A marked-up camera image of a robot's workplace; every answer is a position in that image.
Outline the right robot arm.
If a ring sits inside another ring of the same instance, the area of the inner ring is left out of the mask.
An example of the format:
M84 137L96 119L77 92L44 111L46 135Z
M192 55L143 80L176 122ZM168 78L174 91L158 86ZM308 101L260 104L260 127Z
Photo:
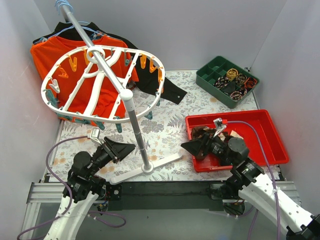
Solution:
M300 207L276 187L272 179L251 158L242 138L204 133L201 137L181 144L194 157L214 155L231 164L231 177L212 191L223 199L241 198L249 202L269 220L274 221L288 240L318 240L320 216Z

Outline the dark navy sock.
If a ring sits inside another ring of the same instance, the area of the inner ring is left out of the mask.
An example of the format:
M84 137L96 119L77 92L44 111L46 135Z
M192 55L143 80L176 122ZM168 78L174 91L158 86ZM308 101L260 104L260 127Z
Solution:
M233 136L229 135L227 131L222 131L221 133L218 134L218 137L220 138L221 141L229 141Z

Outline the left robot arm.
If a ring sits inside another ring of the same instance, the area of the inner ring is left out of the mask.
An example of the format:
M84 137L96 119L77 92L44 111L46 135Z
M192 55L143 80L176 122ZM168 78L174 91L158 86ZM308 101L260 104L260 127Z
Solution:
M96 151L90 154L78 152L68 172L67 180L63 181L64 190L56 217L51 224L46 240L74 240L82 222L97 200L104 204L119 201L122 197L122 186L112 185L97 175L110 162L119 163L134 149L132 143L120 143L105 137L103 141L95 139L98 144Z

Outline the navy sock red cuff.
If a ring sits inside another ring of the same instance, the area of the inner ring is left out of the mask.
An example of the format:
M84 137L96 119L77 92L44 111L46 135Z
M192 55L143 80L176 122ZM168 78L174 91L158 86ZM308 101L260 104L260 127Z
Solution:
M244 139L241 135L239 135L236 131L232 130L230 132L230 136L234 137L234 138L240 138L240 139Z

